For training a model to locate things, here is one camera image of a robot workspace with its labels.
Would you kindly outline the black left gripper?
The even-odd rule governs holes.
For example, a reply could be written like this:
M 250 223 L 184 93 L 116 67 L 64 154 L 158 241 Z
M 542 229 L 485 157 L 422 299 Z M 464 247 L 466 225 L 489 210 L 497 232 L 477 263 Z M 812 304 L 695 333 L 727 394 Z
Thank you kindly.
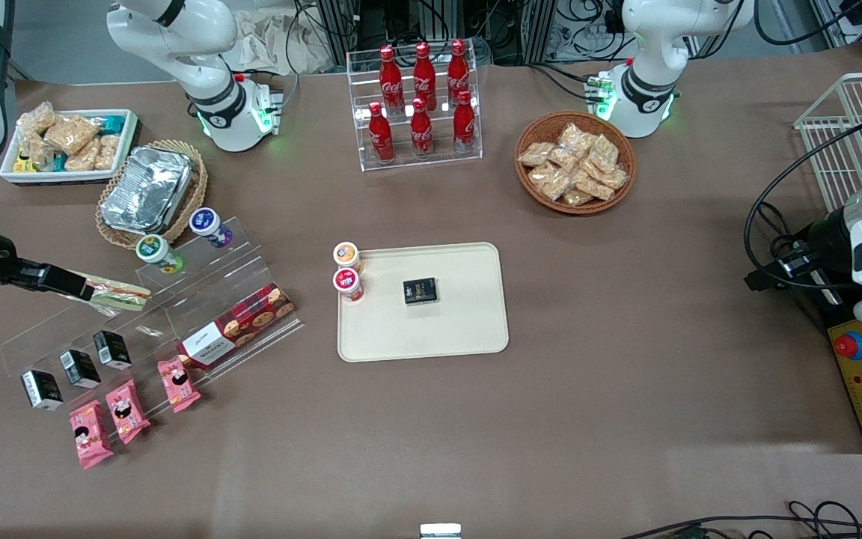
M 826 270 L 851 270 L 849 238 L 844 210 L 830 212 L 805 230 L 811 253 L 790 253 L 766 264 L 752 260 L 754 269 L 745 276 L 745 285 L 752 291 L 807 289 L 813 283 L 804 276 L 813 269 L 813 259 Z

